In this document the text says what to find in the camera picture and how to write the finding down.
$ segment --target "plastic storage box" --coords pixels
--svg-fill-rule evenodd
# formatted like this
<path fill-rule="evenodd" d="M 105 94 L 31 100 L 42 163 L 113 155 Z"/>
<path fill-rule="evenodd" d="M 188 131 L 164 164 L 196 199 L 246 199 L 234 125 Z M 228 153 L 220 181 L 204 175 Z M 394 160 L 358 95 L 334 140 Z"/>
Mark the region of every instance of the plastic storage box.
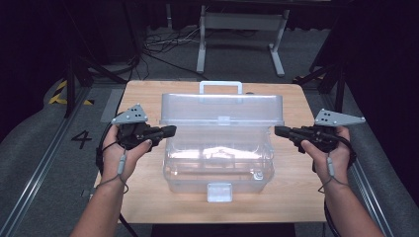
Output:
<path fill-rule="evenodd" d="M 238 87 L 237 95 L 204 94 L 206 84 Z M 274 176 L 269 127 L 284 125 L 279 95 L 241 95 L 239 82 L 202 82 L 200 94 L 163 94 L 161 124 L 176 125 L 166 141 L 163 174 L 175 193 L 259 193 Z"/>

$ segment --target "container handle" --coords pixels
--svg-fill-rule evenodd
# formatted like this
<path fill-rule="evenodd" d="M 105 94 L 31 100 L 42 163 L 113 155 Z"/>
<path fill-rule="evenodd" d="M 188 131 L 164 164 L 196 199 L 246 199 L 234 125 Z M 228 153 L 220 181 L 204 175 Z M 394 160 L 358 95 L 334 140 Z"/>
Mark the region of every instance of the container handle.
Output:
<path fill-rule="evenodd" d="M 243 85 L 239 81 L 202 81 L 200 82 L 200 94 L 204 93 L 205 86 L 236 86 L 237 94 L 243 94 Z"/>

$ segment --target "container lid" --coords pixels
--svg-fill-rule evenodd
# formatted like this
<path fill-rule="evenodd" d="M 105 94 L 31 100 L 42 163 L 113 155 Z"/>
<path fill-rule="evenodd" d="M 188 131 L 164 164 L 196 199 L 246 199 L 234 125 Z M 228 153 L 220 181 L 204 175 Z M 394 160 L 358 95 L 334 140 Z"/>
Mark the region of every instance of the container lid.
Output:
<path fill-rule="evenodd" d="M 284 125 L 280 95 L 163 94 L 161 124 Z"/>

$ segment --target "human hand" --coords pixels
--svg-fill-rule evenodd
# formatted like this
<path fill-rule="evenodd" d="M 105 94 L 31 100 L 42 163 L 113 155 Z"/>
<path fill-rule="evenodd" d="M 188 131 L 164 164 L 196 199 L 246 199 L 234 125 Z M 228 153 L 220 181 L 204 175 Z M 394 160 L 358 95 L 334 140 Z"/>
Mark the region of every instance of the human hand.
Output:
<path fill-rule="evenodd" d="M 151 146 L 151 140 L 145 140 L 131 150 L 125 150 L 116 143 L 117 134 L 118 128 L 115 125 L 112 125 L 103 143 L 103 147 L 109 146 L 103 153 L 104 171 L 102 174 L 102 181 L 105 182 L 117 175 L 120 160 L 124 153 L 126 154 L 126 163 L 124 170 L 121 173 L 121 180 L 126 182 L 135 170 L 138 159 L 141 158 Z"/>
<path fill-rule="evenodd" d="M 336 127 L 336 134 L 342 136 L 343 138 L 346 138 L 348 141 L 350 139 L 349 130 L 344 126 Z M 347 170 L 350 149 L 345 144 L 339 142 L 338 147 L 331 151 L 330 154 L 320 151 L 317 147 L 315 147 L 311 142 L 307 140 L 304 140 L 301 143 L 301 146 L 305 150 L 305 152 L 314 160 L 315 171 L 323 185 L 325 185 L 331 179 L 327 169 L 326 159 L 328 156 L 332 159 L 335 179 L 339 181 L 341 184 L 348 184 Z M 336 180 L 332 180 L 330 184 L 327 184 L 327 187 L 344 187 L 341 184 L 339 184 Z"/>

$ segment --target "number 4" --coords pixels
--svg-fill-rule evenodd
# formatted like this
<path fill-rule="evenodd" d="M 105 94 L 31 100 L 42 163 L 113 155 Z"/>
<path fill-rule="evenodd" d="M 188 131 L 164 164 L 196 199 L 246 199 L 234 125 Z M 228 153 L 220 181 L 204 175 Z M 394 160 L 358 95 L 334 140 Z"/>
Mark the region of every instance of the number 4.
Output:
<path fill-rule="evenodd" d="M 87 137 L 88 135 L 89 135 L 89 132 L 87 130 L 84 130 L 84 131 L 80 132 L 79 134 L 75 135 L 73 138 L 71 138 L 71 140 L 81 141 L 80 149 L 83 149 L 84 142 L 86 142 L 88 140 L 92 140 L 92 138 Z"/>

